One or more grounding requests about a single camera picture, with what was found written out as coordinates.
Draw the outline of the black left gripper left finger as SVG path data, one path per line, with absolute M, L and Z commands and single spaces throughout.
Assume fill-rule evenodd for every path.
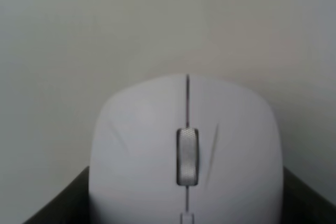
M 25 223 L 90 223 L 89 167 Z

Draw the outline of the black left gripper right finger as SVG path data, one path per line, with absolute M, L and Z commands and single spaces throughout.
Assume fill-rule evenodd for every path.
M 283 171 L 282 223 L 335 223 L 335 205 L 287 168 Z

